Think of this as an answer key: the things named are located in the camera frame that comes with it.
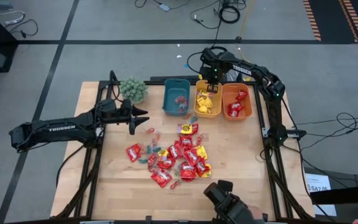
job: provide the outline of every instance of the blue bin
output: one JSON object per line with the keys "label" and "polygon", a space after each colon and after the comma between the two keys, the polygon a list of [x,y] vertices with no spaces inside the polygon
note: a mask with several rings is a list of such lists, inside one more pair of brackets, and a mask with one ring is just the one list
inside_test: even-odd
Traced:
{"label": "blue bin", "polygon": [[[178,96],[187,99],[187,108],[184,112],[179,112],[179,104],[175,103]],[[164,104],[162,109],[170,116],[184,116],[189,108],[190,82],[185,79],[170,78],[165,81]]]}

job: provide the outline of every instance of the wooden tabletop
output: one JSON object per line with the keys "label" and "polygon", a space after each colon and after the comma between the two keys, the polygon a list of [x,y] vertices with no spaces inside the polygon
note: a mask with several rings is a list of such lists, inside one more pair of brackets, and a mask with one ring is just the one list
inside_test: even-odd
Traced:
{"label": "wooden tabletop", "polygon": [[[84,82],[78,99],[75,116],[90,110],[95,103],[98,82]],[[153,220],[211,220],[216,216],[212,202],[204,196],[204,189],[219,179],[233,182],[233,193],[248,205],[257,206],[274,220],[272,197],[265,162],[259,157],[263,149],[260,125],[257,115],[254,90],[249,86],[252,115],[245,121],[226,121],[222,114],[214,119],[199,118],[199,133],[206,135],[202,145],[208,153],[212,165],[210,179],[195,179],[185,182],[174,191],[160,186],[150,178],[146,164],[131,163],[125,149],[135,143],[149,143],[151,136],[145,133],[155,128],[162,133],[160,145],[167,148],[178,140],[177,124],[183,118],[167,116],[162,110],[164,86],[149,86],[147,100],[137,107],[147,110],[150,120],[136,129],[131,136],[128,126],[109,124],[106,127],[103,153],[101,158],[96,196],[92,219],[95,220],[144,220],[151,215]],[[191,87],[191,96],[195,86]],[[265,102],[260,96],[264,119],[268,123]],[[189,110],[192,111],[195,99],[190,98]],[[282,107],[283,123],[292,125],[289,115]],[[287,139],[286,146],[298,149],[294,139]],[[69,142],[65,157],[80,147],[78,142]],[[282,147],[282,159],[287,177],[288,188],[300,205],[314,216],[311,200],[305,192],[301,176],[302,167],[299,154]],[[60,213],[77,191],[85,150],[72,157],[62,169],[59,185],[51,215]],[[281,192],[278,190],[282,216],[285,207]],[[85,193],[81,214],[85,214],[88,191]]]}

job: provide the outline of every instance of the white cable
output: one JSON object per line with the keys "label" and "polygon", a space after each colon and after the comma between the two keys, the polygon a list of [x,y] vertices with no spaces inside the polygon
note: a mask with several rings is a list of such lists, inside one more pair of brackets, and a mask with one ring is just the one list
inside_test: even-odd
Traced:
{"label": "white cable", "polygon": [[17,24],[18,22],[20,22],[21,20],[24,19],[25,12],[23,12],[23,11],[5,12],[5,13],[0,13],[0,16],[12,14],[12,13],[18,13],[18,12],[20,12],[20,13],[22,14],[22,16],[20,16],[20,17],[17,18],[17,19],[14,19],[14,20],[6,21],[6,22],[5,22],[5,25]]}

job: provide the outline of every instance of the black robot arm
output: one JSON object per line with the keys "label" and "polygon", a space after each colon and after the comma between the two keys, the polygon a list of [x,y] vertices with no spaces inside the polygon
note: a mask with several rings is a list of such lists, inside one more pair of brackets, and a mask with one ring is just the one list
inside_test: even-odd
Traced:
{"label": "black robot arm", "polygon": [[[215,54],[213,50],[220,50],[221,52]],[[281,100],[285,86],[281,80],[269,72],[267,68],[239,60],[223,47],[205,48],[200,59],[203,62],[200,74],[210,84],[208,90],[211,92],[216,91],[214,86],[218,84],[224,74],[232,69],[255,79],[259,92],[267,104],[270,123],[267,140],[273,147],[282,146],[288,138],[288,134],[287,129],[282,124]]]}
{"label": "black robot arm", "polygon": [[18,152],[26,152],[39,143],[59,141],[79,141],[85,147],[95,147],[100,124],[127,123],[130,134],[134,134],[136,126],[149,119],[137,117],[143,114],[147,111],[132,106],[129,100],[124,100],[117,109],[115,101],[108,99],[77,117],[24,123],[9,134],[12,147]]}

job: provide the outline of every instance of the green plant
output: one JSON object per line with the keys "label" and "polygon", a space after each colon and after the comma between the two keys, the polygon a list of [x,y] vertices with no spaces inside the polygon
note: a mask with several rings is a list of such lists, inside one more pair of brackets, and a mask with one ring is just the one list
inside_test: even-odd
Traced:
{"label": "green plant", "polygon": [[143,81],[128,78],[121,82],[119,88],[124,98],[130,99],[133,103],[141,103],[146,99],[147,86]]}

